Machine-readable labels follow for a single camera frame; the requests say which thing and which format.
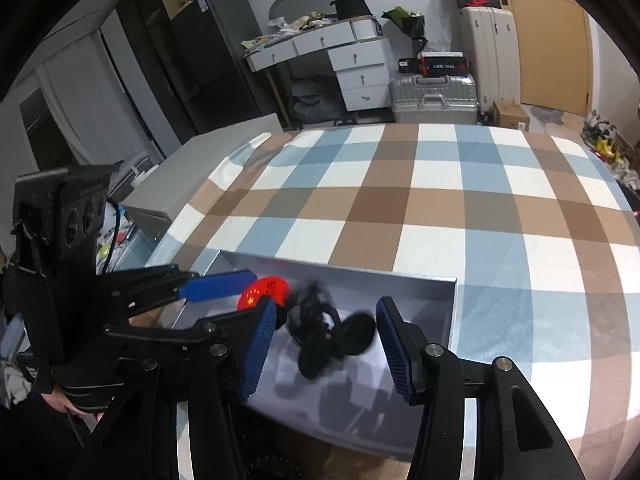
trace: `black cable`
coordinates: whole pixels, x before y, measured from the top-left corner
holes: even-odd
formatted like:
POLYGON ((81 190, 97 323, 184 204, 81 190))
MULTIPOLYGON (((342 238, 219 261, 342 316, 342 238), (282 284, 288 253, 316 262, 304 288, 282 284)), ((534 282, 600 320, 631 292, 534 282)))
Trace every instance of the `black cable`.
POLYGON ((107 198, 107 202, 109 202, 116 210, 116 227, 113 231, 113 240, 111 241, 109 254, 107 254, 107 259, 104 262, 104 267, 102 268, 101 274, 107 273, 107 269, 109 268, 109 264, 111 263, 111 257, 113 256, 113 250, 116 248, 116 242, 118 241, 118 232, 120 231, 120 206, 118 206, 118 203, 113 198, 107 198))
POLYGON ((78 427, 76 426, 76 422, 68 408, 65 408, 65 413, 66 413, 66 418, 69 421, 69 424, 71 425, 71 429, 73 430, 74 435, 76 436, 76 439, 78 439, 78 442, 80 443, 80 447, 84 447, 84 440, 82 440, 82 437, 80 436, 80 433, 78 431, 78 427))

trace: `human hand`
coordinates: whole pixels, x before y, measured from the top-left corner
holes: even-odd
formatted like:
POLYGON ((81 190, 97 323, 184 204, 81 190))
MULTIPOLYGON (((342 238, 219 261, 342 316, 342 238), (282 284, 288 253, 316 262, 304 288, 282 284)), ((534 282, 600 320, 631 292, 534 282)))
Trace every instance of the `human hand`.
POLYGON ((66 413, 69 410, 73 415, 83 416, 85 412, 78 410, 69 399, 66 398, 64 392, 59 386, 54 386, 53 391, 50 394, 40 394, 45 402, 51 406, 54 410, 60 413, 66 413))

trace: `black bucket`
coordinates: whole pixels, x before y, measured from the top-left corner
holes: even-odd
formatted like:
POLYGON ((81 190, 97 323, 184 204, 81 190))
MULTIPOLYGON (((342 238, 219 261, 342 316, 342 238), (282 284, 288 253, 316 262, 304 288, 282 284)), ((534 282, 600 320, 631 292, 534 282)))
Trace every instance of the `black bucket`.
POLYGON ((335 5, 335 13, 338 15, 339 20, 371 16, 371 11, 365 0, 336 0, 331 4, 335 5))

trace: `curtain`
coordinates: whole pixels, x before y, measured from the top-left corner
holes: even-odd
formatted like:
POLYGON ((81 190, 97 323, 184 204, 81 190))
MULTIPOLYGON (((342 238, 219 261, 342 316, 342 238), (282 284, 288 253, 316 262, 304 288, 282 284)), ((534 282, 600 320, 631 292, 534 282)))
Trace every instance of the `curtain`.
POLYGON ((20 95, 13 88, 0 103, 0 248, 9 257, 15 249, 11 234, 14 214, 14 187, 22 174, 38 171, 22 115, 20 95))
POLYGON ((162 156, 136 117, 97 32, 36 68, 40 89, 80 164, 111 164, 141 152, 162 156))

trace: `plaid bedsheet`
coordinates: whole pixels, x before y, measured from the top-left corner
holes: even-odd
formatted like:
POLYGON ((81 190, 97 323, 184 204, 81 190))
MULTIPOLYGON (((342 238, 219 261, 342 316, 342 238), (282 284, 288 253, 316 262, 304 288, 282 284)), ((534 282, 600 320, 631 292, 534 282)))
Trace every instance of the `plaid bedsheet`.
POLYGON ((640 442, 638 245, 609 170, 570 140, 388 124, 257 137, 150 263, 206 272, 222 249, 454 277, 452 350, 513 358, 587 478, 606 480, 640 442))

